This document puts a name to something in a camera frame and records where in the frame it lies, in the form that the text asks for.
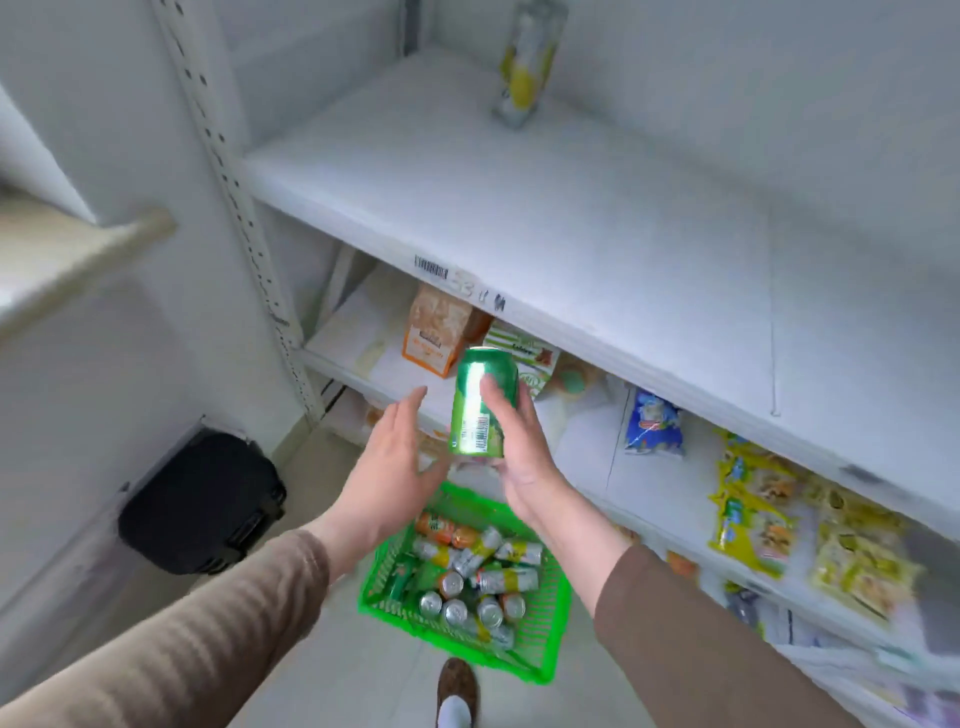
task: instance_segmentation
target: left hand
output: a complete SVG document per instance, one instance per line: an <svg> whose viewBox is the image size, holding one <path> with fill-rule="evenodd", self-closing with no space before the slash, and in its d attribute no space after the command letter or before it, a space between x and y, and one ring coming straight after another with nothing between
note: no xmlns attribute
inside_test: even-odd
<svg viewBox="0 0 960 728"><path fill-rule="evenodd" d="M418 387L387 407L337 501L305 527L326 547L331 582L416 518L446 477L448 455L418 472L417 412L425 395Z"/></svg>

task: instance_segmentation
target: brown sleeve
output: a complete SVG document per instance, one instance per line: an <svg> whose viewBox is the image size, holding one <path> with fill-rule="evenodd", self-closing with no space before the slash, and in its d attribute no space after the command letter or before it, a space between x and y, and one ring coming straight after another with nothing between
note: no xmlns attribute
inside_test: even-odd
<svg viewBox="0 0 960 728"><path fill-rule="evenodd" d="M226 726L316 622L323 545L289 531L0 708L0 728Z"/></svg>
<svg viewBox="0 0 960 728"><path fill-rule="evenodd" d="M863 728L644 546L613 568L594 627L658 728Z"/></svg>

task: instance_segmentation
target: shoe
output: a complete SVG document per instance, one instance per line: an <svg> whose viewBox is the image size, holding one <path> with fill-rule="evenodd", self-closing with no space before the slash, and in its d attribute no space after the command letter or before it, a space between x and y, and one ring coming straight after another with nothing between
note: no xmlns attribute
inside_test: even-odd
<svg viewBox="0 0 960 728"><path fill-rule="evenodd" d="M451 695L460 695L470 708L470 724L476 725L477 708L480 703L480 686L470 665L458 657L451 657L444 663L437 682L437 720L440 719L440 706Z"/></svg>

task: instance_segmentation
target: floor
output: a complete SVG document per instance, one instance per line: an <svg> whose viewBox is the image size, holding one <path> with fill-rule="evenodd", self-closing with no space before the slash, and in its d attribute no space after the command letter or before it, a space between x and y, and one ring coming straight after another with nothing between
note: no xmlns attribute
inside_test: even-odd
<svg viewBox="0 0 960 728"><path fill-rule="evenodd" d="M318 435L284 469L290 489L284 527L325 509L358 450ZM356 598L370 557L338 583L320 621L295 647L231 724L234 728L348 725L352 728L430 726L437 676L447 655L357 613ZM494 726L650 726L619 668L593 636L574 600L553 683L538 687L497 670L478 670L479 724Z"/></svg>

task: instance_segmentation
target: black suitcase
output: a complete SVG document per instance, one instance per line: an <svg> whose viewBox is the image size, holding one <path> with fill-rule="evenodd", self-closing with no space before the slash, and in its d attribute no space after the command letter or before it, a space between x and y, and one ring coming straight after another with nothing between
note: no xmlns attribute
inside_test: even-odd
<svg viewBox="0 0 960 728"><path fill-rule="evenodd" d="M124 506L120 538L170 573L219 573L283 516L286 497L256 445L205 429Z"/></svg>

